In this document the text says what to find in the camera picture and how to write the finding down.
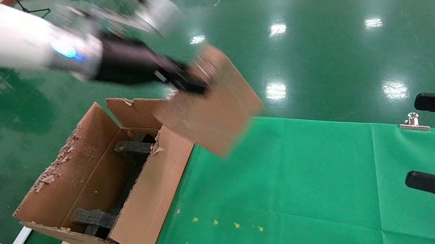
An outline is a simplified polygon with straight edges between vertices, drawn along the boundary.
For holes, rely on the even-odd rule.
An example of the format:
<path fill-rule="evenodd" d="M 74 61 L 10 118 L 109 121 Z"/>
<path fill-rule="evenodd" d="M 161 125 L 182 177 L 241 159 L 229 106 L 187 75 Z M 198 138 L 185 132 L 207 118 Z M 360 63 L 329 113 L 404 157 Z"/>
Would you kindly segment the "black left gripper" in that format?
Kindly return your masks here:
<path fill-rule="evenodd" d="M 137 84 L 167 80 L 178 90 L 203 95 L 208 85 L 190 73 L 188 66 L 158 54 L 143 41 L 104 34 L 102 57 L 94 80 L 115 84 Z"/>

